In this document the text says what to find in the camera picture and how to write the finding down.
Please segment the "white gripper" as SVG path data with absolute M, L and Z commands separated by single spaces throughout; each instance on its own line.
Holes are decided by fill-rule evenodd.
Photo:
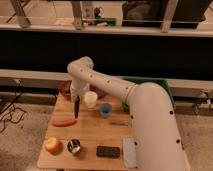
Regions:
M 75 118 L 78 118 L 79 109 L 80 109 L 80 98 L 89 90 L 89 84 L 85 81 L 73 79 L 70 85 L 71 100 L 75 101 L 74 103 L 74 115 Z

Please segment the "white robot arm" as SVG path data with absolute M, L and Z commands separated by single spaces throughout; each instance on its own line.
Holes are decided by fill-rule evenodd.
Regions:
M 87 56 L 67 66 L 75 117 L 80 97 L 87 85 L 92 84 L 129 106 L 140 171 L 188 171 L 173 104 L 166 90 L 153 82 L 136 84 L 96 72 L 93 66 Z

